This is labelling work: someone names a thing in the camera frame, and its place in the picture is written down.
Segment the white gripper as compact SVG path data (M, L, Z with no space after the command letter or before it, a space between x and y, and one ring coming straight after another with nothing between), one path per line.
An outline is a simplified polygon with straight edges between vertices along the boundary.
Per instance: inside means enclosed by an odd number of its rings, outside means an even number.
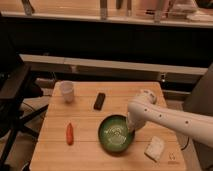
M126 124L128 131L133 132L141 129L146 124L146 121L143 119L137 119L133 117L130 113L128 113L126 118Z

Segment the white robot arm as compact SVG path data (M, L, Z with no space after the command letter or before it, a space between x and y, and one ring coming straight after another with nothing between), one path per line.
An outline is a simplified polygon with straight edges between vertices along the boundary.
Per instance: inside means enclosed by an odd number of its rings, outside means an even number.
M153 122L168 129L180 132L213 148L213 117L168 109L156 104L156 94L142 89L128 103L127 127L130 132Z

